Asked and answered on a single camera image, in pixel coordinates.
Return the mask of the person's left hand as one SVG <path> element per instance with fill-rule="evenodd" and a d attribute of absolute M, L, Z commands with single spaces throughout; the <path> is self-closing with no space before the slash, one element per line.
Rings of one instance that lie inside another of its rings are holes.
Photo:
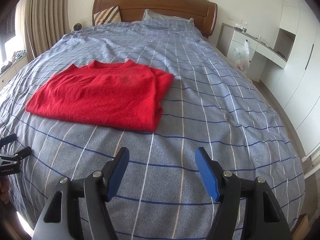
<path fill-rule="evenodd" d="M 9 180 L 7 177 L 1 177 L 0 181 L 1 201 L 8 204 L 9 199 Z"/>

